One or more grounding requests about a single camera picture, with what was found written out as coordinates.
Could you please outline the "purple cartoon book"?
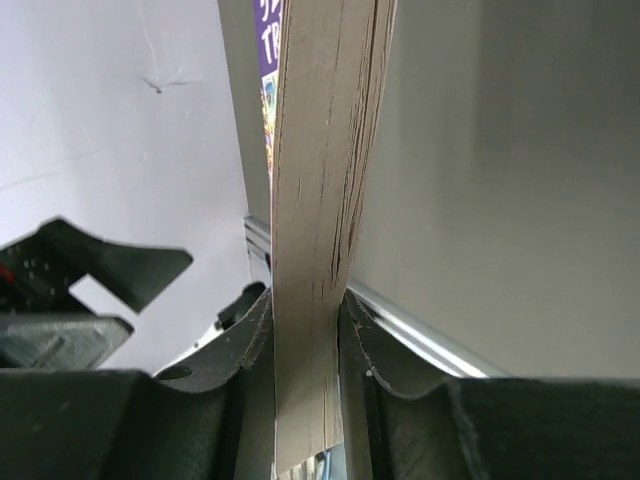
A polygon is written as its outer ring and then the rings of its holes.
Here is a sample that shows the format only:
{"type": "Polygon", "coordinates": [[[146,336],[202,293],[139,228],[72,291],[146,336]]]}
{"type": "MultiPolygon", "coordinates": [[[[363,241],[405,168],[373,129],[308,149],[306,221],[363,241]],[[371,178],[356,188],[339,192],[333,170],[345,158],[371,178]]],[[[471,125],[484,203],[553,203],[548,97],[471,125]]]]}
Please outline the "purple cartoon book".
{"type": "Polygon", "coordinates": [[[397,5],[283,6],[271,191],[277,475],[343,439],[337,316],[358,243],[397,5]]]}

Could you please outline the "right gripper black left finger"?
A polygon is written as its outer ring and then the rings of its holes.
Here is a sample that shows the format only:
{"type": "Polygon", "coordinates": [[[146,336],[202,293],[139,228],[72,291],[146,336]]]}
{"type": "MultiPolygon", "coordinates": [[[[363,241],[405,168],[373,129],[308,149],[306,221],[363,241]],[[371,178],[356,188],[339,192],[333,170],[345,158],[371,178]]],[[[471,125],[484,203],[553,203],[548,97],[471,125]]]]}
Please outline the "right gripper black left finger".
{"type": "Polygon", "coordinates": [[[272,300],[152,377],[135,370],[1,376],[5,479],[268,479],[272,300]]]}

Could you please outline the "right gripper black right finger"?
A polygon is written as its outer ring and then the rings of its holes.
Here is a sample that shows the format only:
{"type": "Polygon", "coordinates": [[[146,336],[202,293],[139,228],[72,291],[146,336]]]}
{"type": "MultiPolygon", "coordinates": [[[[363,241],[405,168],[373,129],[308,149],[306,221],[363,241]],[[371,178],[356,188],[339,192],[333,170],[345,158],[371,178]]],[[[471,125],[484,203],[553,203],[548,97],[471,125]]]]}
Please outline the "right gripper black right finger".
{"type": "Polygon", "coordinates": [[[639,384],[459,378],[339,309],[346,470],[352,479],[635,479],[639,384]]]}

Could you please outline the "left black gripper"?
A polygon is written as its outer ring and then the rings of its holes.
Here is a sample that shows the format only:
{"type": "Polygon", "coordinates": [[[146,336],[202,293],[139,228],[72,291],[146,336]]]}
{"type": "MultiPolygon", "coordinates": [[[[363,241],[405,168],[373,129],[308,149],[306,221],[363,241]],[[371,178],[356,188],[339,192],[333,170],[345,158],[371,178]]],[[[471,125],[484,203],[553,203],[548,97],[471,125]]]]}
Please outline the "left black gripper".
{"type": "Polygon", "coordinates": [[[109,242],[54,217],[1,249],[1,365],[92,369],[133,334],[116,313],[100,314],[71,291],[93,278],[142,312],[192,263],[184,249],[109,242]]]}

